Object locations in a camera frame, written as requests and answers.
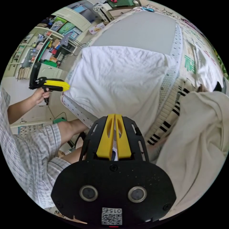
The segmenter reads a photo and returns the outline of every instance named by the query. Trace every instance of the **leg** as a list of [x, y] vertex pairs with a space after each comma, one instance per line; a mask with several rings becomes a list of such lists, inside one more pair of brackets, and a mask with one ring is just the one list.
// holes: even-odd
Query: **leg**
[[79, 119], [67, 122], [59, 122], [58, 127], [60, 130], [61, 145], [71, 140], [74, 135], [79, 134], [88, 128]]
[[70, 164], [78, 162], [81, 150], [82, 150], [82, 147], [79, 147], [78, 149], [74, 150], [73, 152], [69, 153], [68, 155], [63, 156], [61, 159], [67, 161]]

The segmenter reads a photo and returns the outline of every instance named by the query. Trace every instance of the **bed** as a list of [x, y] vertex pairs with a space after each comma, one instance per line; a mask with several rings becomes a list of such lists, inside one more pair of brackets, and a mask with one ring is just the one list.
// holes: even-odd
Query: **bed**
[[[136, 7], [109, 23], [87, 45], [140, 48], [164, 53], [176, 60], [176, 65], [168, 70], [161, 84], [156, 119], [144, 135], [150, 145], [168, 136], [179, 117], [180, 99], [196, 90], [194, 78], [197, 75], [198, 53], [193, 47], [200, 50], [200, 55], [209, 58], [212, 68], [218, 73], [217, 80], [223, 82], [221, 66], [207, 40], [181, 19], [162, 12], [148, 12]], [[79, 54], [66, 78], [67, 82], [80, 58]], [[89, 128], [98, 119], [77, 105], [69, 94], [63, 93], [61, 102]]]

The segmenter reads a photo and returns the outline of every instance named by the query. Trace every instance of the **gray bedsheet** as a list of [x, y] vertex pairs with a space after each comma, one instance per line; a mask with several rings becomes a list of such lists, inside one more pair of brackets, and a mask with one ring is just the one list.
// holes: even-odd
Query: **gray bedsheet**
[[92, 46], [127, 46], [169, 55], [175, 29], [174, 19], [142, 11], [113, 24]]

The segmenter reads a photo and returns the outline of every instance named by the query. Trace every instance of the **printed sign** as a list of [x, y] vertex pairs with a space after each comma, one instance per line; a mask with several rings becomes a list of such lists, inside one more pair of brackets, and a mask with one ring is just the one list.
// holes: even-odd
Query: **printed sign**
[[102, 23], [90, 28], [89, 31], [92, 35], [94, 35], [94, 34], [98, 33], [100, 30], [102, 30], [104, 27], [105, 27], [105, 25], [102, 22]]
[[29, 125], [29, 126], [20, 126], [18, 128], [18, 134], [22, 137], [25, 137], [30, 132], [36, 132], [38, 129], [42, 128], [43, 124], [39, 125]]

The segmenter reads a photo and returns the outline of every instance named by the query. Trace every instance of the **white towel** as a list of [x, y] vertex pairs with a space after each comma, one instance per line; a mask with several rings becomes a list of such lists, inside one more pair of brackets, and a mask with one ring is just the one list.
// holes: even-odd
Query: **white towel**
[[200, 84], [203, 84], [210, 92], [212, 92], [217, 82], [219, 82], [223, 88], [224, 74], [222, 70], [215, 66], [211, 57], [209, 57], [198, 46], [193, 45], [193, 52], [196, 63], [196, 74], [194, 77], [188, 77], [192, 85], [197, 88]]
[[87, 47], [65, 94], [98, 118], [113, 113], [131, 118], [145, 135], [156, 117], [161, 83], [173, 65], [173, 57], [148, 50]]
[[156, 165], [170, 177], [177, 199], [162, 218], [192, 206], [209, 189], [229, 151], [229, 97], [191, 92], [181, 99], [178, 121]]

